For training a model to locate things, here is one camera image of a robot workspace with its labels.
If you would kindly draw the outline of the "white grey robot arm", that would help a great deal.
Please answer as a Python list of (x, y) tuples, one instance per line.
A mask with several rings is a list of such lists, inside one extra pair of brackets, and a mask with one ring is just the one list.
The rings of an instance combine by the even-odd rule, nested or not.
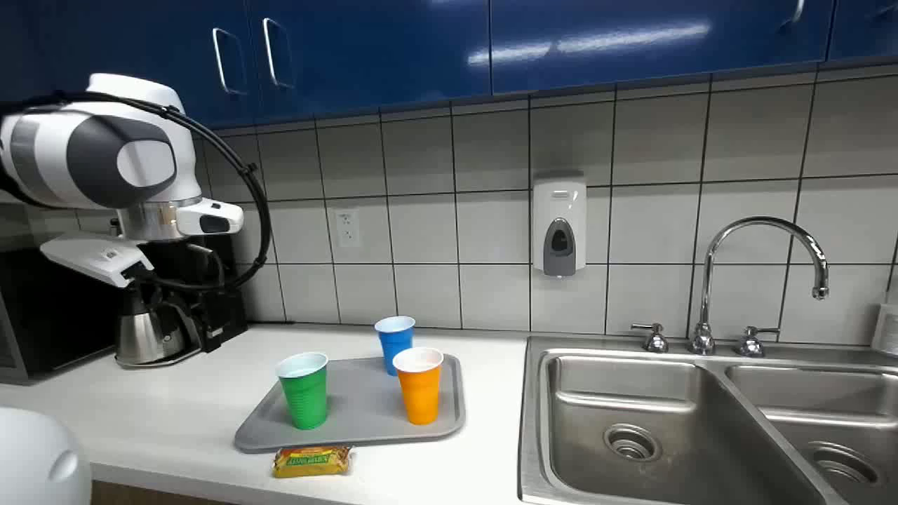
[(3, 116), (3, 186), (44, 208), (115, 210), (130, 241), (238, 234), (245, 210), (201, 194), (193, 134), (174, 113), (167, 83), (93, 74), (78, 98)]

